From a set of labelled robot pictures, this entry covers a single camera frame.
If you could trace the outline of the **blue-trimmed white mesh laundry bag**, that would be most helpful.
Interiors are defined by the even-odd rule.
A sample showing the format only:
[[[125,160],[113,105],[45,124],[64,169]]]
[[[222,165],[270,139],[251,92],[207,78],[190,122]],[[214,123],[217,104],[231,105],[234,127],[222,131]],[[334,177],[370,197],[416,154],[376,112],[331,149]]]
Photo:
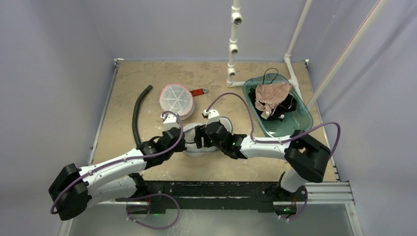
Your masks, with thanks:
[[[233,131],[233,125],[229,118],[227,117],[220,117],[220,122],[223,124],[228,131]],[[197,147],[197,144],[194,141],[194,138],[196,137],[195,134],[195,127],[203,125],[203,123],[200,122],[193,122],[189,123],[184,127],[184,135],[185,135],[185,147],[186,150],[183,152],[192,157],[197,157],[204,155],[206,153],[212,153],[219,151],[218,148],[211,146],[211,147]]]

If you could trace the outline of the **pink bra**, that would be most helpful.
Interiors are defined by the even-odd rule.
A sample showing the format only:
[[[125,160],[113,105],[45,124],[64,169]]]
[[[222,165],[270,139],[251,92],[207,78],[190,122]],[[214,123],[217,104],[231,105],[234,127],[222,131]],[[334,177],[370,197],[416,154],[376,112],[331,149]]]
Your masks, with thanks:
[[[289,83],[259,84],[255,89],[255,108],[261,112],[260,117],[267,120],[278,112],[293,108],[294,97],[290,94]]]

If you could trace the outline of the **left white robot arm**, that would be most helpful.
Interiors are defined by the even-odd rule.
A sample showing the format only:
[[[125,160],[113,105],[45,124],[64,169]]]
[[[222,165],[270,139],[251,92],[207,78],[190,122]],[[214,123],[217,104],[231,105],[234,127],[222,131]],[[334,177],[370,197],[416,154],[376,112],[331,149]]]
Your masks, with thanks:
[[[62,221],[73,219],[88,207],[109,200],[141,201],[159,196],[148,189],[140,172],[161,165],[175,152],[186,149],[184,131],[173,127],[160,137],[108,161],[77,167],[64,166],[48,189],[51,214]]]

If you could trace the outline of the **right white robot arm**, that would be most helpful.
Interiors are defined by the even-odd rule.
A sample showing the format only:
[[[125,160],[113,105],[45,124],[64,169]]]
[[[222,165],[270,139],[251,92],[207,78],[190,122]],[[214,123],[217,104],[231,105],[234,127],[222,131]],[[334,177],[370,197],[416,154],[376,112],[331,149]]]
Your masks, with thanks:
[[[290,136],[278,138],[251,138],[232,134],[220,122],[197,125],[190,141],[197,149],[214,147],[231,159],[265,157],[287,161],[291,168],[276,187],[277,196],[282,200],[290,199],[307,182],[322,182],[333,154],[333,150],[308,131],[295,130]]]

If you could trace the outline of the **pink-trimmed white mesh laundry bag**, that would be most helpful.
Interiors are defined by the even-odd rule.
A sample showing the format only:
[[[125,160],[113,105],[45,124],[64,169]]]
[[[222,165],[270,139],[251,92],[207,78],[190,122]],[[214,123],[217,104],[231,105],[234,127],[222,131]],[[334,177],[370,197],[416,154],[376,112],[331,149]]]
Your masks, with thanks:
[[[195,109],[191,92],[180,84],[168,84],[161,91],[159,103],[163,111],[178,114],[181,120],[189,118]]]

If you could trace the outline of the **black garment in bin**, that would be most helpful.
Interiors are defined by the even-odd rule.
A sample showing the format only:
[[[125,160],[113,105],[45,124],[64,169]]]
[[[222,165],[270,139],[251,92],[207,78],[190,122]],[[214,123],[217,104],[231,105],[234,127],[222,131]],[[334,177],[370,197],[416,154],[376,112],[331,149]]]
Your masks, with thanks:
[[[291,93],[292,85],[279,76],[278,69],[269,68],[259,84],[249,87],[249,100],[263,120],[282,121],[286,113],[297,109],[297,99]]]

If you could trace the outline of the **teal transparent plastic bin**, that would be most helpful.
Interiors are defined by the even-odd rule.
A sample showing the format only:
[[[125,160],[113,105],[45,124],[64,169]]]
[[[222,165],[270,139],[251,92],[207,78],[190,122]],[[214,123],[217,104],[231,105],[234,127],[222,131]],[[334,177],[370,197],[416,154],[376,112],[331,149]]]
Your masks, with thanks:
[[[306,108],[304,102],[299,97],[295,89],[290,90],[290,95],[296,100],[296,108],[292,111],[285,112],[282,119],[265,120],[260,117],[258,110],[250,99],[250,90],[255,89],[258,84],[264,82],[269,83],[288,83],[289,81],[282,75],[276,73],[269,73],[265,76],[251,78],[243,84],[243,94],[247,99],[248,106],[254,117],[261,127],[266,137],[281,137],[291,135],[295,130],[309,130],[313,125],[313,117]]]

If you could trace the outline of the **red handled tool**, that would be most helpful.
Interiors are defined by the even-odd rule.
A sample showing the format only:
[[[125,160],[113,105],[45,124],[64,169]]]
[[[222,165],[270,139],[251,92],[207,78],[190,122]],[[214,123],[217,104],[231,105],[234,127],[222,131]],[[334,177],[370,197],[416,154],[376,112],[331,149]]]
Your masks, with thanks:
[[[190,90],[189,92],[192,94],[192,96],[199,96],[208,93],[208,91],[209,90],[207,88],[198,88]]]

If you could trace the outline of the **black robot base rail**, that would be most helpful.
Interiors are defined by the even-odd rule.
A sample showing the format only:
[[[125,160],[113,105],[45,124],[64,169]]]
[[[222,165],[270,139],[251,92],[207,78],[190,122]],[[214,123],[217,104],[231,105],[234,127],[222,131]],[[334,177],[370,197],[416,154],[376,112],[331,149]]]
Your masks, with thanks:
[[[271,181],[162,181],[143,180],[132,174],[135,192],[117,202],[145,202],[151,214],[164,214],[168,209],[256,210],[295,213],[303,204],[307,190],[302,186],[289,193]]]

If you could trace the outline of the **white PVC pipe frame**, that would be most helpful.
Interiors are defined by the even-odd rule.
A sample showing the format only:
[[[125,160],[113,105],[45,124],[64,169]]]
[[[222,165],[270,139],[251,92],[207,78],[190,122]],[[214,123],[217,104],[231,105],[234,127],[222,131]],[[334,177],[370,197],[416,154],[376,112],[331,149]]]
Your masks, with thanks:
[[[387,3],[386,0],[375,2],[306,103],[307,107],[316,102]],[[310,0],[236,0],[232,4],[231,19],[234,21],[248,14],[249,27],[244,26],[243,32],[238,33],[237,25],[232,23],[230,43],[238,45],[244,60],[282,59],[287,62],[311,4]]]

